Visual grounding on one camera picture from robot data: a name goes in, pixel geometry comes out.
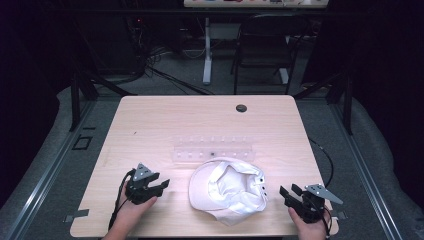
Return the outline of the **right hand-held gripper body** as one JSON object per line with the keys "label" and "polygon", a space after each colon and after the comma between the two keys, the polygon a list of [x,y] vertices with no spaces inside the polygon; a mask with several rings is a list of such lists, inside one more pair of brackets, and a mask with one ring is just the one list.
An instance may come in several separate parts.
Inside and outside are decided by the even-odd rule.
{"label": "right hand-held gripper body", "polygon": [[305,223],[316,223],[324,215],[325,201],[342,204],[343,201],[330,192],[321,184],[307,185],[304,187],[300,200],[295,198],[293,204],[287,204],[293,208]]}

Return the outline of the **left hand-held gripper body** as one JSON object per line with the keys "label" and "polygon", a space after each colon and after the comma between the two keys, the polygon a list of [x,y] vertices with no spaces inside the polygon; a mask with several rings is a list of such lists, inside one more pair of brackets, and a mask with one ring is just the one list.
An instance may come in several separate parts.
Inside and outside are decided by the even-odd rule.
{"label": "left hand-held gripper body", "polygon": [[139,163],[131,174],[126,185],[125,195],[127,199],[136,204],[145,203],[152,197],[149,196],[149,184],[159,178],[159,174]]}

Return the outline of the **white cap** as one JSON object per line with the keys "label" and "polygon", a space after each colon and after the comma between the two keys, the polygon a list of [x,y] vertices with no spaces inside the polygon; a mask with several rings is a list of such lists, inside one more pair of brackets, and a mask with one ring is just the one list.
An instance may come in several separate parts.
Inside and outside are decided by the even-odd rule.
{"label": "white cap", "polygon": [[243,160],[216,157],[192,173],[188,196],[194,209],[233,226],[266,208],[265,175]]}

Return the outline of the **person's left hand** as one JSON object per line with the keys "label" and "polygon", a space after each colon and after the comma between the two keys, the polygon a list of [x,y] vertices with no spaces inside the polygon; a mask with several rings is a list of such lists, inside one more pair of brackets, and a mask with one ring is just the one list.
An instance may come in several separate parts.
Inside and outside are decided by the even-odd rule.
{"label": "person's left hand", "polygon": [[156,201],[157,197],[153,196],[145,203],[136,205],[126,198],[125,190],[122,190],[118,204],[119,210],[111,229],[125,229],[130,233],[131,230],[139,223],[143,214],[147,212],[156,203]]}

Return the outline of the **person's right hand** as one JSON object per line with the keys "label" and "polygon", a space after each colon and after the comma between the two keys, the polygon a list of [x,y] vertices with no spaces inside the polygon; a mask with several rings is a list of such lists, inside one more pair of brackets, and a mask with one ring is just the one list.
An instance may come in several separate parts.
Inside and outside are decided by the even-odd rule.
{"label": "person's right hand", "polygon": [[331,217],[327,212],[324,213],[324,221],[316,223],[305,223],[296,211],[289,207],[289,216],[294,222],[299,240],[325,240],[327,236],[327,227],[325,223],[329,223]]}

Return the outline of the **clear plastic rack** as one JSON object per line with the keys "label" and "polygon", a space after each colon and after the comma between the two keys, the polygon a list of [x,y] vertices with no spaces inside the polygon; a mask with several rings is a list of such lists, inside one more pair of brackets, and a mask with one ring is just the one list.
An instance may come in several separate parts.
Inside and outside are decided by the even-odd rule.
{"label": "clear plastic rack", "polygon": [[255,155],[253,142],[245,136],[179,136],[173,140],[175,163],[203,163],[216,157],[253,162]]}

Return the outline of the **grey tape strip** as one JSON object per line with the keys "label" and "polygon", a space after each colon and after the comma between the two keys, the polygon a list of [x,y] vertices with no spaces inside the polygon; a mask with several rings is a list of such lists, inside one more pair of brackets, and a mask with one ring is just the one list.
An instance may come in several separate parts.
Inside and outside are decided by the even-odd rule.
{"label": "grey tape strip", "polygon": [[64,223],[72,223],[75,218],[86,217],[89,214],[88,209],[77,210],[72,214],[66,215],[63,219]]}

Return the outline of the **black metal stand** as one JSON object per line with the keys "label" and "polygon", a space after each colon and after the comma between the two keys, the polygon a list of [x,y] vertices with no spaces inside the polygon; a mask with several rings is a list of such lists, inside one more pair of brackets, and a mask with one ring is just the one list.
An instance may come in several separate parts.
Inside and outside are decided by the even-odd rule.
{"label": "black metal stand", "polygon": [[70,131],[74,131],[81,121],[80,94],[83,94],[88,101],[95,101],[99,97],[99,93],[94,86],[95,83],[108,88],[121,97],[133,96],[133,93],[116,86],[100,75],[89,70],[77,68],[71,80],[72,123]]}
{"label": "black metal stand", "polygon": [[320,88],[330,84],[330,90],[326,95],[329,104],[336,104],[343,97],[342,124],[349,135],[352,135],[351,115],[353,103],[353,80],[349,73],[337,73],[323,81],[317,82],[294,95],[296,100],[303,99]]}

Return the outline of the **white desk leg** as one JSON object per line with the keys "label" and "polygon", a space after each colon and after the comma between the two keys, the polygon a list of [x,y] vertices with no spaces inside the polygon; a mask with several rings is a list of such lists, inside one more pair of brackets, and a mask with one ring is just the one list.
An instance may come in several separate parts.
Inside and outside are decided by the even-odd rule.
{"label": "white desk leg", "polygon": [[212,54],[211,54],[211,38],[210,38],[210,20],[205,19],[205,60],[203,70],[203,84],[211,84],[212,75]]}

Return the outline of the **black chair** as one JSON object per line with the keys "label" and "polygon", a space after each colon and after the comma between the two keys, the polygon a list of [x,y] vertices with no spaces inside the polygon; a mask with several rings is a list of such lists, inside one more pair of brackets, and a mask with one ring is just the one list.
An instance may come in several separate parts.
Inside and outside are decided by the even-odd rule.
{"label": "black chair", "polygon": [[234,75],[233,94],[238,92],[239,69],[287,70],[285,93],[291,86],[299,45],[309,30],[304,16],[258,14],[241,23],[230,73]]}

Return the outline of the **aluminium floor rail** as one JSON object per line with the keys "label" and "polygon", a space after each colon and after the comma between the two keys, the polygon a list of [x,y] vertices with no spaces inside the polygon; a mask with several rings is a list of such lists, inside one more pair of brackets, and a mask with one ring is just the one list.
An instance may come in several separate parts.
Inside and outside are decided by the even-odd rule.
{"label": "aluminium floor rail", "polygon": [[386,201],[381,195],[376,182],[365,162],[364,156],[357,144],[355,136],[350,134],[343,124],[343,114],[337,105],[330,104],[329,109],[332,115],[335,117],[339,131],[342,133],[343,138],[347,142],[347,145],[353,156],[353,162],[356,171],[359,175],[360,181],[363,185],[364,190],[367,193],[368,199],[374,209],[375,215],[383,229],[383,232],[387,240],[404,240],[400,233],[392,214],[390,213]]}
{"label": "aluminium floor rail", "polygon": [[70,131],[71,107],[62,104],[41,149],[15,187],[6,204],[0,209],[0,240],[22,240],[45,202],[66,158],[72,152],[83,126],[91,117],[97,103],[88,101],[83,105],[80,122]]}

